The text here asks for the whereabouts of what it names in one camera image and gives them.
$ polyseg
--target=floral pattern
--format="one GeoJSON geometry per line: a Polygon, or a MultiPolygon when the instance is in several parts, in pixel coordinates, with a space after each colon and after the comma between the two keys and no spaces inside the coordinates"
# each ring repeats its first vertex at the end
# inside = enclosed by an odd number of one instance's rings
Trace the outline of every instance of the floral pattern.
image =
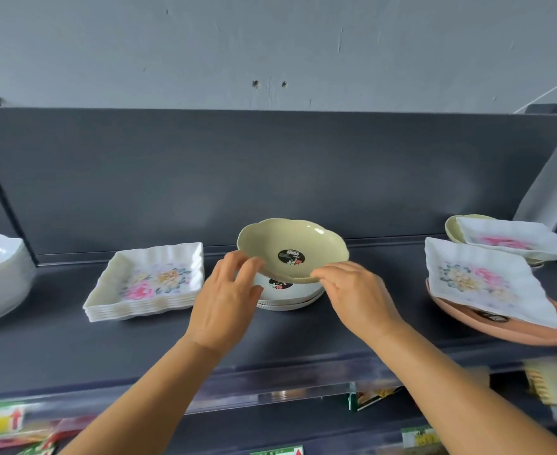
{"type": "Polygon", "coordinates": [[[502,276],[483,267],[445,263],[439,267],[441,281],[460,292],[489,295],[491,299],[503,303],[517,301],[510,284],[502,276]]]}
{"type": "Polygon", "coordinates": [[[481,244],[488,244],[489,246],[510,247],[510,249],[525,249],[526,251],[531,251],[533,249],[533,245],[531,243],[512,238],[483,236],[479,238],[479,241],[481,244]]]}
{"type": "Polygon", "coordinates": [[[121,298],[146,300],[157,295],[178,294],[182,286],[190,283],[190,278],[190,270],[172,264],[138,269],[124,284],[121,298]]]}

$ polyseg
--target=person's right hand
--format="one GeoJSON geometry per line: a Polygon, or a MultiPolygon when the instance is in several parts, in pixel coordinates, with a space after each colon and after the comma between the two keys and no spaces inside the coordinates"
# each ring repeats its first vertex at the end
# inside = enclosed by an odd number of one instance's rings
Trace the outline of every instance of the person's right hand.
{"type": "Polygon", "coordinates": [[[404,324],[384,281],[361,265],[329,263],[311,276],[320,279],[337,316],[365,343],[404,324]]]}

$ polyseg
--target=yellow bowl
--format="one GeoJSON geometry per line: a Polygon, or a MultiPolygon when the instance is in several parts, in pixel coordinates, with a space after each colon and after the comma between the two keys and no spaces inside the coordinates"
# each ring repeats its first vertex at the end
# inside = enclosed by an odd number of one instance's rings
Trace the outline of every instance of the yellow bowl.
{"type": "MultiPolygon", "coordinates": [[[[447,219],[445,222],[445,233],[451,241],[454,243],[466,244],[464,240],[464,235],[460,230],[460,227],[457,225],[457,218],[458,217],[470,217],[470,218],[484,218],[488,220],[495,220],[493,217],[489,217],[488,215],[481,215],[481,214],[469,214],[469,215],[452,215],[447,219]]],[[[532,268],[539,268],[544,266],[543,260],[537,260],[535,258],[526,258],[527,263],[532,268]]]]}
{"type": "Polygon", "coordinates": [[[310,277],[312,270],[350,257],[336,233],[313,222],[286,218],[247,225],[238,235],[237,248],[266,261],[261,274],[291,284],[318,282],[310,277]]]}

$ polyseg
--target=stack of square plates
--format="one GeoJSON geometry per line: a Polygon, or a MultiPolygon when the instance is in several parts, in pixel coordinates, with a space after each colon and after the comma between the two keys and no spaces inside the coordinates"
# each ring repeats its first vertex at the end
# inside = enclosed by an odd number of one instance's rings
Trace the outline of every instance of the stack of square plates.
{"type": "Polygon", "coordinates": [[[190,308],[204,282],[202,243],[119,251],[83,308],[91,322],[190,308]]]}
{"type": "Polygon", "coordinates": [[[264,288],[257,307],[270,311],[290,311],[303,308],[317,301],[325,292],[318,282],[311,284],[291,284],[255,275],[254,284],[264,288]]]}

